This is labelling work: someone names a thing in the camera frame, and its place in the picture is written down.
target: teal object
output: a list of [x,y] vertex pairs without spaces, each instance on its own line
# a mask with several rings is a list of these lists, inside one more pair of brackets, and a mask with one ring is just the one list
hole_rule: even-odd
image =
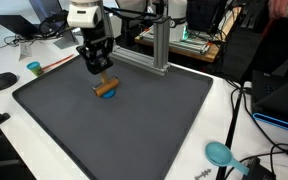
[[243,174],[247,175],[249,169],[234,159],[231,150],[219,142],[210,142],[205,147],[206,158],[215,166],[233,166]]
[[111,98],[115,95],[115,90],[114,89],[111,89],[109,91],[107,91],[105,94],[102,95],[102,98]]

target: person's hand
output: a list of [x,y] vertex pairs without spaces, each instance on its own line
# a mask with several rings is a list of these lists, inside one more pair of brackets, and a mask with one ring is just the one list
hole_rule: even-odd
[[278,19],[287,15],[288,0],[269,0],[268,10],[271,19]]

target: gray mat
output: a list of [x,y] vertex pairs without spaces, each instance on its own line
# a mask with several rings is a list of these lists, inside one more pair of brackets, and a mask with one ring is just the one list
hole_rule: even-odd
[[157,76],[114,62],[120,84],[111,99],[81,57],[37,78],[14,98],[90,179],[163,179],[189,131],[212,79],[172,67]]

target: white table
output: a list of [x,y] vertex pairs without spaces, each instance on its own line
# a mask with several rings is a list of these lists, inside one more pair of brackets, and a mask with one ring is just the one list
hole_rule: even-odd
[[[19,47],[0,49],[0,73],[13,72],[19,76],[15,85],[0,91],[0,113],[11,115],[0,128],[37,179],[88,179],[12,97],[14,90],[35,78],[26,69],[28,63],[39,61],[42,66],[46,66],[78,53],[75,47],[60,50],[50,41],[35,42],[32,53],[33,57],[18,61]],[[211,77],[214,79],[213,86],[166,176],[168,180],[191,180],[205,169],[212,170],[206,179],[216,177],[218,168],[207,161],[204,147],[210,141],[225,142],[232,118],[230,92],[233,88],[223,79]]]
[[[251,83],[247,82],[245,86],[251,87]],[[246,99],[248,109],[251,110],[251,97],[247,95]],[[288,144],[287,130],[269,125],[261,121],[257,122],[275,143]],[[272,144],[264,137],[264,135],[256,127],[255,123],[252,121],[251,117],[247,114],[244,108],[244,101],[242,101],[231,148],[234,157],[237,160],[241,160],[252,155],[269,153],[271,147]],[[268,170],[271,170],[269,165],[269,156],[261,157],[260,159],[261,165],[266,167]],[[273,162],[277,180],[288,180],[288,155],[274,155]],[[234,170],[228,179],[241,178],[242,174]]]

